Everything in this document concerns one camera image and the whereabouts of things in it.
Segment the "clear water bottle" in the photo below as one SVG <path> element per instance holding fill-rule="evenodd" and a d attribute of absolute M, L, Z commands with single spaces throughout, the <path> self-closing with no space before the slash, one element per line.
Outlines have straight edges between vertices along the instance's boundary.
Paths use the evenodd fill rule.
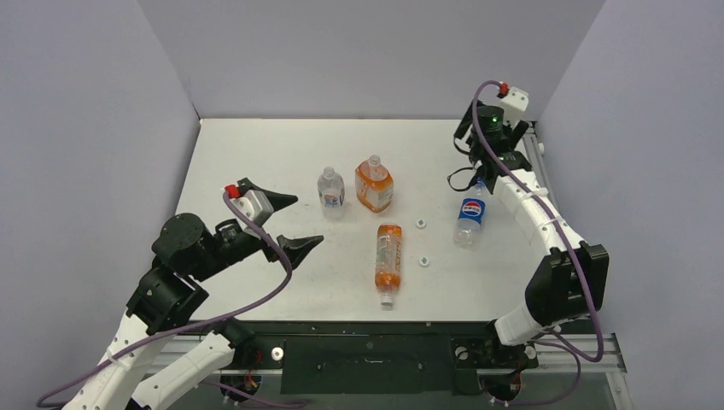
<path fill-rule="evenodd" d="M 342 176 L 333 167 L 326 167 L 318 177 L 317 190 L 323 216 L 340 219 L 345 211 L 346 194 Z"/>

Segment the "wide orange drink bottle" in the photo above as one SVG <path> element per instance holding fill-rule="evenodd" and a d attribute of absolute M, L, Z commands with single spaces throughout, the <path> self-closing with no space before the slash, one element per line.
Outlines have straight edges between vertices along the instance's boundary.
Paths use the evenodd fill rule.
<path fill-rule="evenodd" d="M 392 202 L 394 180 L 378 155 L 371 155 L 355 169 L 358 200 L 373 213 L 381 213 Z"/>

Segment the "blue cap pepsi bottle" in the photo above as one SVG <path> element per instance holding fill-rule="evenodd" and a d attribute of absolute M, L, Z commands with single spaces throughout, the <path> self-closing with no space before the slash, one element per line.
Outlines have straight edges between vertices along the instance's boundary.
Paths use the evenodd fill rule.
<path fill-rule="evenodd" d="M 477 179 L 464 193 L 458 211 L 453 241 L 461 248 L 472 247 L 482 231 L 487 210 L 489 191 L 482 179 Z"/>

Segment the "slim orange drink bottle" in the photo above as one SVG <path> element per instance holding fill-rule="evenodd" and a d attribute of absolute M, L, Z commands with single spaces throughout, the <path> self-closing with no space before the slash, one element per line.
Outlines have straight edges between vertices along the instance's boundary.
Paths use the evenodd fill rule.
<path fill-rule="evenodd" d="M 386 223 L 377 229 L 374 282 L 385 310 L 394 308 L 394 299 L 401 283 L 402 229 Z"/>

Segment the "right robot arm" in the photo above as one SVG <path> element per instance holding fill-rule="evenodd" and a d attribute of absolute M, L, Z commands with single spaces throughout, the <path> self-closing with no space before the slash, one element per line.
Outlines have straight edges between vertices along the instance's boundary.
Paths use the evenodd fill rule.
<path fill-rule="evenodd" d="M 588 317 L 600 337 L 598 311 L 610 264 L 605 247 L 589 244 L 555 209 L 547 189 L 516 149 L 527 123 L 509 126 L 505 115 L 504 108 L 475 99 L 453 134 L 466 144 L 462 152 L 476 172 L 470 184 L 482 183 L 488 189 L 541 256 L 523 302 L 497 318 L 495 333 L 482 340 L 483 357 L 494 365 L 506 363 L 516 345 L 566 321 Z"/>

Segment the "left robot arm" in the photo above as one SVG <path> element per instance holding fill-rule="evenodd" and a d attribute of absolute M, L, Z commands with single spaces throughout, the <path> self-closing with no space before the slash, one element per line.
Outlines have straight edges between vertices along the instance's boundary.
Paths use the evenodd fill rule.
<path fill-rule="evenodd" d="M 112 342 L 75 382 L 78 392 L 66 408 L 166 409 L 214 372 L 252 361 L 254 334 L 237 311 L 191 321 L 208 298 L 202 283 L 259 252 L 291 276 L 323 237 L 271 237 L 264 230 L 275 212 L 296 202 L 293 195 L 241 179 L 222 197 L 233 216 L 213 230 L 191 213 L 162 226 L 151 268 L 126 304 Z"/>

